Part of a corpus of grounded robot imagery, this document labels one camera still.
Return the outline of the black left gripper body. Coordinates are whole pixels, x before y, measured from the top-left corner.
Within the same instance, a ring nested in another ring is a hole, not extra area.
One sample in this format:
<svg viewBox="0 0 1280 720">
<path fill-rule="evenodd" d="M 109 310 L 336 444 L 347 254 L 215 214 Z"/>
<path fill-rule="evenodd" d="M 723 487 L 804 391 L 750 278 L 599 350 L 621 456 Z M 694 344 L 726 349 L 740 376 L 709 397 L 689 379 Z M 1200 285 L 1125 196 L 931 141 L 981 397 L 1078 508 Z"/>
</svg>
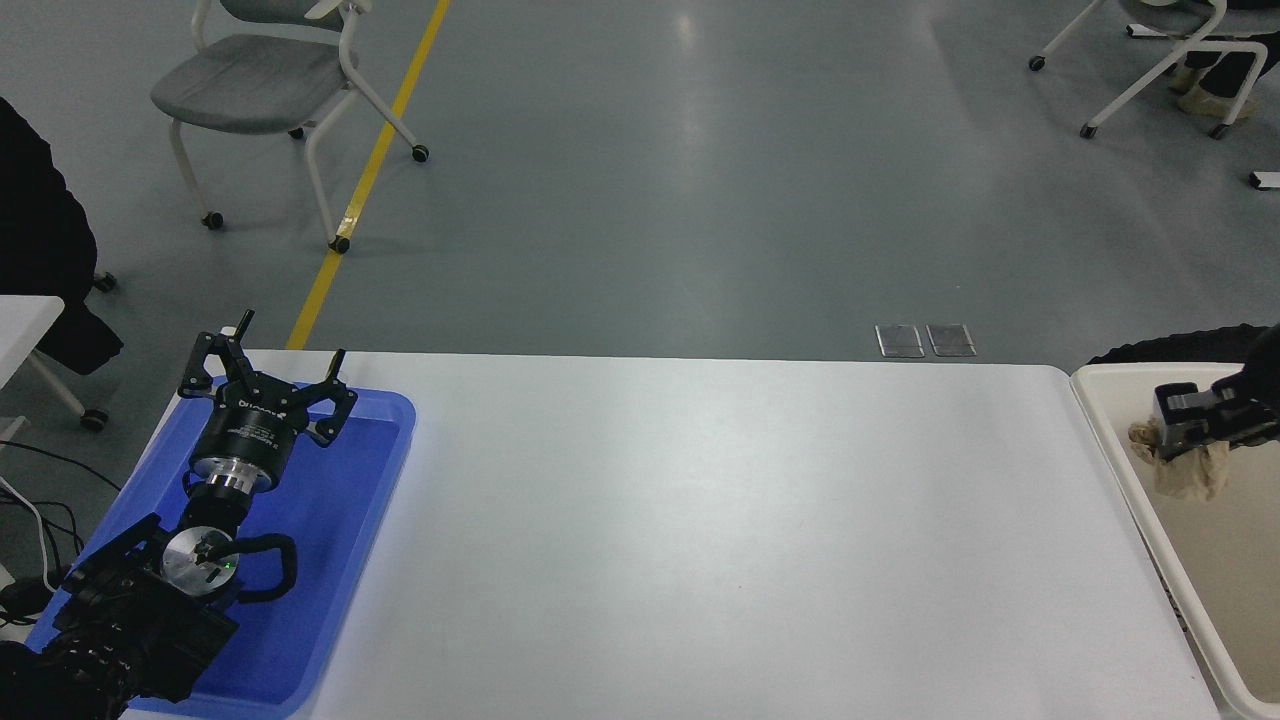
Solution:
<svg viewBox="0 0 1280 720">
<path fill-rule="evenodd" d="M 288 409 L 279 398 L 252 396 L 239 386 L 221 386 L 212 396 L 212 414 L 192 452 L 192 470 L 210 473 L 214 464 L 247 462 L 260 473 L 283 473 L 308 413 Z"/>
</svg>

